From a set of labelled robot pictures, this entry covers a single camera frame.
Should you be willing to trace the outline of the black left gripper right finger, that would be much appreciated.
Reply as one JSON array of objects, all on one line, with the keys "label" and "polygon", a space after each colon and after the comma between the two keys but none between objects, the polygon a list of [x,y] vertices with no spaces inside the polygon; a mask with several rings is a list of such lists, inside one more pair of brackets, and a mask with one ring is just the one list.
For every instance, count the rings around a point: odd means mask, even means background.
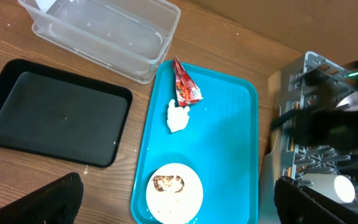
[{"label": "black left gripper right finger", "polygon": [[358,213],[286,176],[275,182],[281,224],[358,224]]}]

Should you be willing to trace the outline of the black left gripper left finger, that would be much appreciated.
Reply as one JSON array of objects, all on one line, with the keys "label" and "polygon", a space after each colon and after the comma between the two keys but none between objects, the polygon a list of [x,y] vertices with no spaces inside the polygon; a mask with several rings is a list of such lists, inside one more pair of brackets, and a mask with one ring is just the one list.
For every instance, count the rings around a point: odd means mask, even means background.
[{"label": "black left gripper left finger", "polygon": [[80,175],[71,172],[0,208],[0,223],[73,223],[83,193]]}]

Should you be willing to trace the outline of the white plastic cup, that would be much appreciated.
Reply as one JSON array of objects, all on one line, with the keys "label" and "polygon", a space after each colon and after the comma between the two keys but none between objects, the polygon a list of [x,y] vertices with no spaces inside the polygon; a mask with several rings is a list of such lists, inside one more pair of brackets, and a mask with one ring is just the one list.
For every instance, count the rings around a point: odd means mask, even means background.
[{"label": "white plastic cup", "polygon": [[337,203],[351,203],[356,197],[352,182],[343,175],[305,174],[302,181],[310,181],[311,189]]}]

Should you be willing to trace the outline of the white round plate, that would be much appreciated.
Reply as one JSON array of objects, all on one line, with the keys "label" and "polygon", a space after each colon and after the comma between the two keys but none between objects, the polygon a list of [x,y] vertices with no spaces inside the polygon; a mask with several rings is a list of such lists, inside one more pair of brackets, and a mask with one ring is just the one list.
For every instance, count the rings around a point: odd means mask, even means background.
[{"label": "white round plate", "polygon": [[343,111],[358,111],[358,91],[346,96],[336,108]]}]

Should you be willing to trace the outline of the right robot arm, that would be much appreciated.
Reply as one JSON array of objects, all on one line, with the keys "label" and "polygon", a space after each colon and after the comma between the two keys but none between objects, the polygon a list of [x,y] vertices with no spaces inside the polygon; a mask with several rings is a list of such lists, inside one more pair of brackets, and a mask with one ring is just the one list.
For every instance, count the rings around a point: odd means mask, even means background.
[{"label": "right robot arm", "polygon": [[[358,61],[353,78],[358,88]],[[296,124],[285,132],[302,146],[328,145],[341,152],[358,149],[358,111],[344,111],[332,106],[313,106],[292,113]]]}]

